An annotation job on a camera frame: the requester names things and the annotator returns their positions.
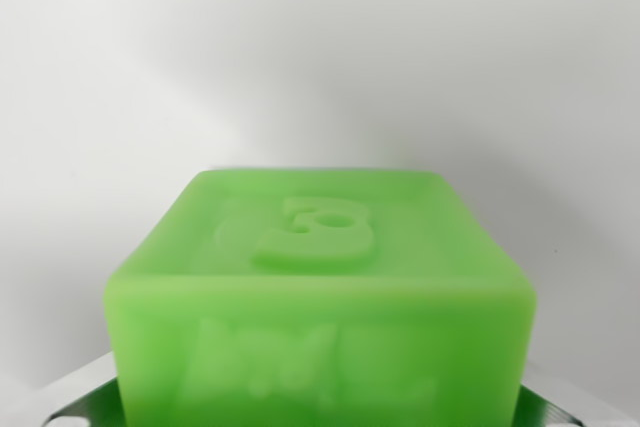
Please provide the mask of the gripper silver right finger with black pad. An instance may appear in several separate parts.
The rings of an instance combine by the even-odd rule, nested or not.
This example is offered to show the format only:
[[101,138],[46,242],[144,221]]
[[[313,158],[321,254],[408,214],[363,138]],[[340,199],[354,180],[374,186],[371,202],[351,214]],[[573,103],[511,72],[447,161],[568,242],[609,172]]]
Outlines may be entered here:
[[513,426],[638,426],[604,400],[528,362]]

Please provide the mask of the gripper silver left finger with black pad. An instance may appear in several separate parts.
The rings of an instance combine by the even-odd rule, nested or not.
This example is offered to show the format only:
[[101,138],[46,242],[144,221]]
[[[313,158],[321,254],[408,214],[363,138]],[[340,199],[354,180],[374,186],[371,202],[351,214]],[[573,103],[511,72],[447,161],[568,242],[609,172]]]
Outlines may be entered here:
[[1,412],[2,426],[125,426],[109,352]]

